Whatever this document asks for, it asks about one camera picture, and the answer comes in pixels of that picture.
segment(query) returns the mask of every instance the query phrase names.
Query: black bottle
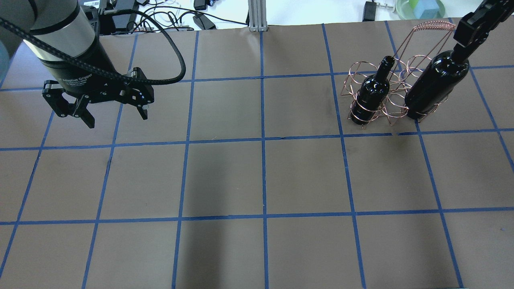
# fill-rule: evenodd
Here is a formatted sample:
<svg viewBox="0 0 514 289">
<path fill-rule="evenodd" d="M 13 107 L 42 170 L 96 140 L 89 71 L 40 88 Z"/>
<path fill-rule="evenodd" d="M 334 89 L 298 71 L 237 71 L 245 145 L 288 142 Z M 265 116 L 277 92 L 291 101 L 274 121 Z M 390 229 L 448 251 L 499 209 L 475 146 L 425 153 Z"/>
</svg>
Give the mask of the black bottle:
<svg viewBox="0 0 514 289">
<path fill-rule="evenodd" d="M 389 93 L 389 80 L 387 78 L 393 65 L 394 58 L 392 56 L 384 57 L 377 73 L 368 76 L 363 81 L 357 93 L 358 103 L 354 104 L 350 114 L 350 118 L 354 123 L 366 125 L 373 118 L 375 111 Z"/>
<path fill-rule="evenodd" d="M 428 64 L 419 79 L 405 95 L 407 116 L 419 119 L 452 92 L 469 71 L 469 60 L 458 58 L 453 50 L 441 52 Z"/>
</svg>

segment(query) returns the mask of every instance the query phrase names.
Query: bottle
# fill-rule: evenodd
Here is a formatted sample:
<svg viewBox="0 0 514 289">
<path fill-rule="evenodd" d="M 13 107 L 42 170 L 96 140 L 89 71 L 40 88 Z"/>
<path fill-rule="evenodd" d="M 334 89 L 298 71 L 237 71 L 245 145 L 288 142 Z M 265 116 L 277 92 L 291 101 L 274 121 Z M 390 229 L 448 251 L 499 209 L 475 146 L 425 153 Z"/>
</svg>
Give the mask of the bottle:
<svg viewBox="0 0 514 289">
<path fill-rule="evenodd" d="M 441 52 L 428 64 L 418 80 L 405 95 L 407 116 L 420 119 L 443 101 L 469 71 L 469 60 L 454 50 Z"/>
<path fill-rule="evenodd" d="M 389 93 L 389 80 L 387 80 L 389 72 L 394 65 L 394 58 L 386 56 L 380 63 L 377 73 L 366 77 L 357 92 L 357 101 L 352 107 L 350 113 L 351 120 L 360 125 L 370 123 L 371 119 L 380 108 Z"/>
</svg>

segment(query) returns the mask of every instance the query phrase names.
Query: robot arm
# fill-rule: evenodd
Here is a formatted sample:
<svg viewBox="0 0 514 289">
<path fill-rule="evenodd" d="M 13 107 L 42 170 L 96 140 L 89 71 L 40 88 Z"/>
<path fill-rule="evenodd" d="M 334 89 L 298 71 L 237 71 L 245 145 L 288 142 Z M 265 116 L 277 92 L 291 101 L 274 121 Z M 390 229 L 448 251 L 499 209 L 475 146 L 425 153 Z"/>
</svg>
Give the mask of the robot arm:
<svg viewBox="0 0 514 289">
<path fill-rule="evenodd" d="M 2 63 L 8 63 L 7 58 L 12 58 L 21 42 L 18 37 L 23 37 L 29 40 L 26 41 L 29 48 L 57 80 L 45 81 L 42 94 L 58 117 L 71 115 L 81 118 L 89 128 L 93 128 L 95 119 L 87 110 L 87 105 L 116 100 L 135 106 L 141 117 L 147 119 L 146 108 L 154 102 L 151 84 L 178 82 L 186 72 L 180 52 L 164 29 L 154 23 L 175 50 L 181 64 L 180 74 L 171 79 L 148 80 L 139 67 L 134 67 L 127 75 L 120 75 L 100 44 L 96 9 L 84 9 L 87 9 L 87 13 L 76 0 L 2 0 Z M 139 11 L 121 10 L 108 11 L 105 15 L 132 12 L 142 14 Z M 76 101 L 68 103 L 63 93 L 76 98 Z"/>
</svg>

